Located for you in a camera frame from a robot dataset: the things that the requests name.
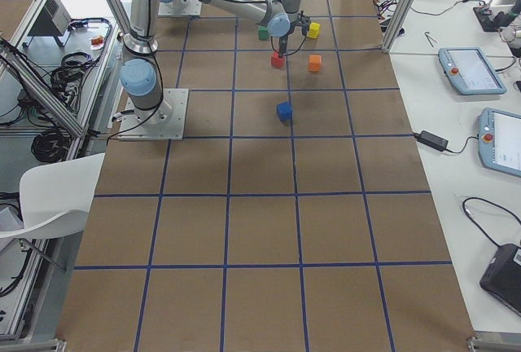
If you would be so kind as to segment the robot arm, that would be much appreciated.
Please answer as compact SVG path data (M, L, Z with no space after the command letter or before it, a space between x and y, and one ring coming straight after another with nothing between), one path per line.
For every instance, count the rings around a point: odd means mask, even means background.
M295 29L309 31L311 19L300 9L302 0L197 0L253 21L278 39L278 54L285 56L287 41ZM155 53L156 21L160 0L132 0L129 31L123 43L120 81L134 106L139 125L156 125L172 109L166 101Z

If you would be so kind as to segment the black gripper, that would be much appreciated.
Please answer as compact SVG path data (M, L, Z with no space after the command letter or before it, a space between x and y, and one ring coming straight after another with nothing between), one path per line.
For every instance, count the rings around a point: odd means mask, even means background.
M308 36L309 32L309 17L302 11L298 11L294 14L289 15L290 28L287 32L287 36L292 35L297 29L299 29L304 37ZM285 56L287 53L287 36L280 37L278 39L278 55Z

